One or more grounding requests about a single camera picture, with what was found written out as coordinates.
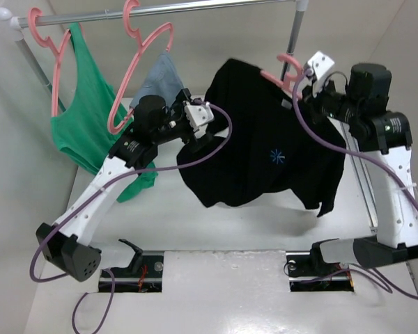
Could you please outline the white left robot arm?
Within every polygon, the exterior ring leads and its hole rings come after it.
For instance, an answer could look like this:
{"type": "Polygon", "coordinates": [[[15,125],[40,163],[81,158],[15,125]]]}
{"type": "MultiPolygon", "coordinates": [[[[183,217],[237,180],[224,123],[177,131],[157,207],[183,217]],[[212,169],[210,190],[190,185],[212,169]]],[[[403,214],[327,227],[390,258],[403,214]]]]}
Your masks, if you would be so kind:
{"type": "Polygon", "coordinates": [[[148,165],[159,145],[179,138],[199,149],[210,140],[196,137],[214,119],[210,105],[192,98],[188,89],[182,89],[171,106],[158,95],[142,97],[133,112],[134,120],[112,145],[86,190],[54,223],[42,223],[36,230],[36,253],[78,282],[88,280],[100,266],[104,248],[91,244],[97,226],[133,181],[152,172],[148,165]]]}

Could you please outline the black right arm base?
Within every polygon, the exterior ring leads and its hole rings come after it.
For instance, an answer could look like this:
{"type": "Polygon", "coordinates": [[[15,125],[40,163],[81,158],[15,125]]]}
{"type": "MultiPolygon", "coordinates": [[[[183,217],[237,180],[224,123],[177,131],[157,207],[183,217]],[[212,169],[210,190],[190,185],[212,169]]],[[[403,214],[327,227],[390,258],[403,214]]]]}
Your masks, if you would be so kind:
{"type": "Polygon", "coordinates": [[[338,262],[324,262],[318,246],[286,251],[284,273],[290,292],[354,292],[350,272],[338,262]]]}

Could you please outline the black t shirt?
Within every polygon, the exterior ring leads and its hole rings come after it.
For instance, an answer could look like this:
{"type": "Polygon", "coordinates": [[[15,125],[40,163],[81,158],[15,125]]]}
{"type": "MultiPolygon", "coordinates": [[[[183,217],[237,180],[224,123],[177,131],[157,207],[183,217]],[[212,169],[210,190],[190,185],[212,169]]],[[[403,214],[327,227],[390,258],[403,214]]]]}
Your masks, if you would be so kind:
{"type": "Polygon", "coordinates": [[[255,65],[231,58],[218,69],[205,99],[213,105],[212,140],[183,147],[180,176],[206,207],[244,205],[264,193],[291,190],[306,209],[333,210],[345,157],[313,140],[290,98],[255,65]]]}

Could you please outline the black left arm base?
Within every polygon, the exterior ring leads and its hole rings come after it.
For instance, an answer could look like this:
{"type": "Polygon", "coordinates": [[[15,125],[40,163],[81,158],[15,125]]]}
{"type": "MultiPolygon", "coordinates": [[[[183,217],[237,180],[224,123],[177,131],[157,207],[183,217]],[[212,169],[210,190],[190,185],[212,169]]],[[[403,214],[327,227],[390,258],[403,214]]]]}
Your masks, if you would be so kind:
{"type": "Polygon", "coordinates": [[[115,277],[115,293],[160,293],[164,272],[164,251],[142,250],[127,239],[118,242],[129,248],[130,262],[110,268],[115,277]]]}

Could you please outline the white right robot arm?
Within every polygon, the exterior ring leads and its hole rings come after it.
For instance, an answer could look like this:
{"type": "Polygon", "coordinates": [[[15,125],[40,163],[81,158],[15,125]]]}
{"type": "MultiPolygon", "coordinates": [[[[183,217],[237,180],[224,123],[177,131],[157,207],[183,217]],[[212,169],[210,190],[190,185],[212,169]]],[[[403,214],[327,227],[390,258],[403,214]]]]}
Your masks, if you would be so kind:
{"type": "Polygon", "coordinates": [[[359,264],[366,269],[383,267],[418,258],[418,202],[410,161],[412,133],[407,117],[387,110],[391,72],[375,63],[358,63],[351,68],[345,93],[338,93],[330,81],[331,65],[311,61],[301,78],[311,85],[302,91],[315,120],[333,118],[349,127],[358,150],[350,151],[328,143],[297,118],[304,130],[322,146],[349,154],[365,162],[374,196],[377,232],[373,237],[320,241],[308,257],[309,268],[317,274],[334,263],[359,264]]]}

